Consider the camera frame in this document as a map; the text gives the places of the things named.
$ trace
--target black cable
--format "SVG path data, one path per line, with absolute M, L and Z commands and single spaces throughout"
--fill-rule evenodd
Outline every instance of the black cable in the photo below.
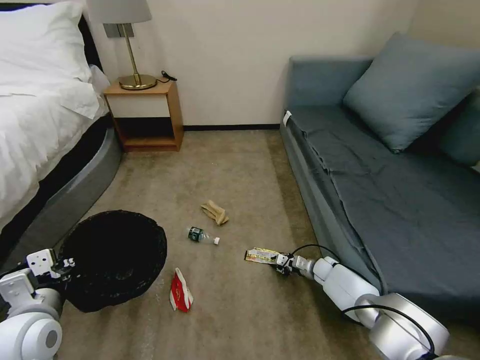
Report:
M 397 310 L 396 308 L 390 307 L 390 306 L 375 305 L 375 304 L 352 306 L 352 307 L 346 308 L 345 310 L 342 310 L 341 312 L 343 314 L 347 314 L 350 311 L 361 310 L 361 309 L 387 310 L 387 311 L 391 311 L 392 313 L 395 313 L 395 314 L 398 314 L 398 315 L 404 317 L 405 319 L 410 321 L 413 325 L 415 325 L 422 332 L 423 335 L 425 335 L 425 337 L 428 341 L 428 345 L 430 346 L 430 350 L 428 352 L 430 353 L 431 356 L 436 357 L 436 355 L 435 355 L 435 344 L 434 344 L 434 341 L 432 340 L 432 337 L 430 336 L 430 334 L 416 320 L 414 320 L 413 318 L 411 318 L 407 314 L 401 312 L 400 310 Z
M 292 255 L 294 255 L 297 251 L 299 250 L 302 250 L 302 249 L 305 249 L 305 248 L 309 248 L 309 247 L 317 247 L 317 248 L 320 248 L 320 249 L 325 249 L 327 250 L 330 254 L 332 254 L 334 257 L 336 257 L 336 259 L 338 261 L 340 261 L 340 256 L 338 256 L 336 253 L 334 253 L 332 250 L 330 250 L 328 247 L 325 247 L 325 246 L 322 246 L 322 245 L 318 245 L 318 244 L 307 244 L 307 245 L 303 245 L 303 246 L 300 246 L 300 247 L 297 247 L 295 250 L 293 250 L 293 252 L 291 253 Z
M 178 79 L 176 77 L 173 77 L 173 76 L 170 76 L 169 74 L 167 74 L 166 71 L 161 71 L 161 75 L 166 78 L 166 81 L 163 81 L 161 79 L 157 79 L 160 83 L 168 83 L 169 81 L 178 81 Z

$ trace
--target carpet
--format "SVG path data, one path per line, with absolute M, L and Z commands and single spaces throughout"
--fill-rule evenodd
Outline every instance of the carpet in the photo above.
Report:
M 208 199 L 227 210 L 222 227 L 201 211 Z M 346 321 L 320 285 L 244 261 L 255 246 L 316 242 L 277 130 L 187 132 L 180 152 L 126 154 L 85 217 L 118 209 L 165 229 L 165 267 L 127 303 L 89 314 L 66 303 L 60 360 L 380 359 L 368 331 Z M 219 246 L 187 239 L 190 226 L 219 236 Z M 169 303 L 175 267 L 194 297 L 187 314 Z M 446 325 L 447 352 L 478 358 L 479 333 Z

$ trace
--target white duvet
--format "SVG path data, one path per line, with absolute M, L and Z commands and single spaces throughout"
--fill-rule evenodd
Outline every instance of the white duvet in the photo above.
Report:
M 90 83 L 62 79 L 48 85 L 0 86 L 0 232 L 35 196 L 39 181 L 107 113 Z

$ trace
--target wooden nightstand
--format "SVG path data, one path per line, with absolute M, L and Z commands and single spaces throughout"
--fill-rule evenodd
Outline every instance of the wooden nightstand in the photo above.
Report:
M 116 81 L 104 92 L 123 149 L 179 151 L 184 137 L 177 83 L 125 90 Z

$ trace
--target plastic bottle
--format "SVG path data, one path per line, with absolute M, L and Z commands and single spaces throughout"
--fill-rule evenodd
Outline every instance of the plastic bottle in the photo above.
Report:
M 219 237 L 214 237 L 213 235 L 209 234 L 208 232 L 204 231 L 199 227 L 187 227 L 186 231 L 188 238 L 196 243 L 215 245 L 219 244 Z

